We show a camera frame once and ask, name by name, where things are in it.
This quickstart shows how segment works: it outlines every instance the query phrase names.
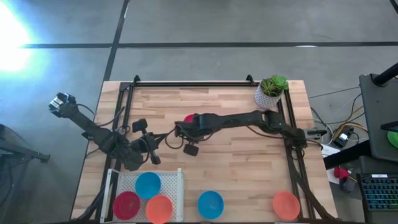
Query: computer keyboard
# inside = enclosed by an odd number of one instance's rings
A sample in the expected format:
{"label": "computer keyboard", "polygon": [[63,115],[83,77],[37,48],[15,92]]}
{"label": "computer keyboard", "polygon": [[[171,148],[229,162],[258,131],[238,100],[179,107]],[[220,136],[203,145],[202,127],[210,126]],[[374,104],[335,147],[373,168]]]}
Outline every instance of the computer keyboard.
{"label": "computer keyboard", "polygon": [[398,174],[358,174],[369,211],[398,211]]}

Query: dish rack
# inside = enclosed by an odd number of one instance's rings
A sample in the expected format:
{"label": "dish rack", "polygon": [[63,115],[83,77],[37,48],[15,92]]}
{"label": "dish rack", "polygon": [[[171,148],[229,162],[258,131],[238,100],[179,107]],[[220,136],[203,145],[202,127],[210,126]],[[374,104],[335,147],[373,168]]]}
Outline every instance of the dish rack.
{"label": "dish rack", "polygon": [[[183,220],[183,203],[184,203],[184,176],[181,168],[177,171],[146,171],[154,172],[160,177],[162,186],[160,188],[159,195],[167,196],[173,204],[173,215],[169,222],[182,222]],[[136,222],[149,222],[145,214],[145,208],[149,199],[140,198],[140,208],[138,214],[130,220],[120,220],[115,215],[112,217],[112,221],[106,222],[107,204],[109,200],[109,188],[111,183],[111,177],[113,173],[118,175],[118,187],[116,189],[116,197],[125,192],[131,191],[136,193],[136,181],[140,174],[144,172],[119,172],[114,169],[108,169],[106,177],[106,185],[104,191],[103,206],[101,210],[100,223],[136,223]]]}

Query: bowl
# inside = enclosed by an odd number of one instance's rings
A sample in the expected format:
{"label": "bowl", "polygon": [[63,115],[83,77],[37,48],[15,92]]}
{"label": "bowl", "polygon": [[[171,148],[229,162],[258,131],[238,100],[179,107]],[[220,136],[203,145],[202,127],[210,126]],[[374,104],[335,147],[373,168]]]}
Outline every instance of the bowl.
{"label": "bowl", "polygon": [[156,195],[148,201],[145,213],[152,223],[163,224],[172,217],[173,204],[168,197]]}
{"label": "bowl", "polygon": [[222,196],[212,190],[203,192],[198,199],[198,212],[206,219],[218,218],[224,210]]}
{"label": "bowl", "polygon": [[290,192],[279,192],[272,200],[272,206],[279,218],[292,221],[300,213],[300,202],[297,197]]}
{"label": "bowl", "polygon": [[151,199],[160,191],[160,178],[154,172],[142,173],[136,181],[136,192],[140,198]]}
{"label": "bowl", "polygon": [[130,220],[139,211],[140,200],[136,193],[126,191],[119,194],[113,202],[113,213],[120,220]]}

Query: red bowl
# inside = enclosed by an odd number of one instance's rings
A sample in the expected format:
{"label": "red bowl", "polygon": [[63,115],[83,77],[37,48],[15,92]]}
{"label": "red bowl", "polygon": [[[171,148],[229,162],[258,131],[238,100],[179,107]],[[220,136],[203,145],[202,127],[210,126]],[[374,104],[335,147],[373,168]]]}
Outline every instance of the red bowl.
{"label": "red bowl", "polygon": [[134,218],[140,207],[139,197],[134,192],[123,192],[113,202],[113,213],[120,220]]}
{"label": "red bowl", "polygon": [[275,213],[279,218],[292,221],[300,213],[300,202],[296,196],[290,192],[279,192],[272,201]]}

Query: green object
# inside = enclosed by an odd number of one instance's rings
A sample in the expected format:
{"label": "green object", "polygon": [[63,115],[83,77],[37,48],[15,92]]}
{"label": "green object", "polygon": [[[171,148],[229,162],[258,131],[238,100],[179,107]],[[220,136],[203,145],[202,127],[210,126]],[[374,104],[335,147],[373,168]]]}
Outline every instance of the green object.
{"label": "green object", "polygon": [[286,78],[280,75],[273,75],[271,78],[261,81],[261,90],[267,96],[279,96],[284,90],[289,88]]}
{"label": "green object", "polygon": [[396,148],[398,148],[398,133],[389,131],[387,133],[388,141]]}

